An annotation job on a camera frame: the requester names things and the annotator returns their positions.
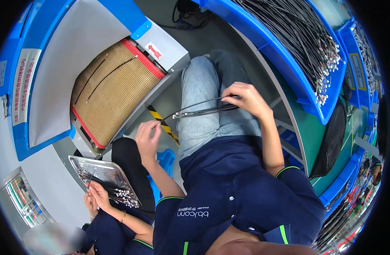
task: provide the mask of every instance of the tan mesh belt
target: tan mesh belt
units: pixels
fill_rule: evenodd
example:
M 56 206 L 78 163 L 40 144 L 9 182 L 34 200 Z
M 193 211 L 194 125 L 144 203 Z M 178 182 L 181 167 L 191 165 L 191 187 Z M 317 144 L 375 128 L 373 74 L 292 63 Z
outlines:
M 79 74 L 70 100 L 72 111 L 96 146 L 103 149 L 164 76 L 146 56 L 123 39 L 100 53 Z

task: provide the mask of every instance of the green collar trim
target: green collar trim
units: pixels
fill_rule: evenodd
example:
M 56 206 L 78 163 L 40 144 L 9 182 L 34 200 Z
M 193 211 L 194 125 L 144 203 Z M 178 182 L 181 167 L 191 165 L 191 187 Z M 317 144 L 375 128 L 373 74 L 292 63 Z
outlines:
M 298 170 L 300 170 L 300 168 L 296 167 L 296 166 L 288 166 L 288 167 L 285 167 L 283 168 L 282 170 L 280 170 L 277 175 L 276 175 L 276 178 L 279 176 L 279 174 L 281 174 L 284 170 L 286 169 L 289 169 L 289 168 L 297 168 Z
M 167 199 L 170 199 L 170 198 L 184 199 L 183 197 L 164 197 L 163 199 L 161 199 L 160 201 L 158 201 L 157 205 L 158 205 L 161 201 L 164 201 L 164 200 L 167 200 Z
M 133 239 L 133 241 L 140 242 L 140 243 L 145 244 L 146 246 L 150 247 L 151 249 L 154 249 L 151 245 L 146 244 L 146 243 L 144 243 L 143 241 L 140 241 L 140 240 L 138 240 L 138 239 Z
M 284 244 L 289 244 L 287 241 L 286 232 L 284 231 L 284 225 L 280 226 L 280 232 L 282 234 Z
M 188 252 L 188 242 L 185 242 L 184 243 L 184 252 L 182 253 L 182 255 L 186 255 L 187 252 Z

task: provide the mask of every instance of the green workbench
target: green workbench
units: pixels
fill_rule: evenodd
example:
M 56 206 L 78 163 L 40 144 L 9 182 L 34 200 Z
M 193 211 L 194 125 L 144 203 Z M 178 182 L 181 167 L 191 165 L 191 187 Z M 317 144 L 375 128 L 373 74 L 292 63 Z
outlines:
M 301 139 L 303 148 L 300 148 L 300 150 L 302 152 L 303 158 L 305 158 L 307 165 L 306 173 L 309 176 L 313 169 L 318 151 L 320 150 L 326 126 L 322 125 L 316 116 L 304 111 L 303 107 L 297 103 L 297 97 L 285 81 L 284 77 L 266 57 L 265 60 L 279 81 L 279 84 L 282 87 L 293 112 L 299 133 L 297 134 L 296 132 L 296 135 L 300 136 Z M 320 196 L 335 181 L 337 176 L 341 173 L 350 160 L 352 153 L 356 152 L 358 146 L 353 144 L 353 140 L 357 134 L 359 137 L 364 135 L 367 126 L 367 119 L 368 112 L 366 110 L 359 109 L 356 110 L 351 116 L 350 120 L 347 121 L 343 147 L 334 167 L 331 169 L 328 175 L 317 177 L 310 181 L 318 196 Z

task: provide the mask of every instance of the blue stool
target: blue stool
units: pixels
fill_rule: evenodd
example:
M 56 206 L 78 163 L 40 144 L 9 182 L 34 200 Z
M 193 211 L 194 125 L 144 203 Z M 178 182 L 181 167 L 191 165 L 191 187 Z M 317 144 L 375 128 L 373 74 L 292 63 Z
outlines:
M 172 166 L 175 160 L 175 154 L 172 150 L 166 149 L 164 152 L 157 152 L 157 160 L 159 160 L 159 165 L 167 172 L 169 177 L 172 178 Z M 158 201 L 162 199 L 162 194 L 159 191 L 157 185 L 152 179 L 151 175 L 147 175 L 148 181 L 150 182 L 152 192 L 154 194 L 155 206 L 157 206 Z

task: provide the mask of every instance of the black mesh basket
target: black mesh basket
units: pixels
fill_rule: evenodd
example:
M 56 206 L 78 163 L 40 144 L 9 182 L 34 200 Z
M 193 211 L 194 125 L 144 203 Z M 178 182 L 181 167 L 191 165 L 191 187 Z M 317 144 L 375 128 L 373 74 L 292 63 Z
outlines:
M 309 179 L 326 176 L 340 155 L 346 127 L 346 109 L 340 99 L 337 100 L 333 114 L 327 123 L 320 150 L 315 159 Z

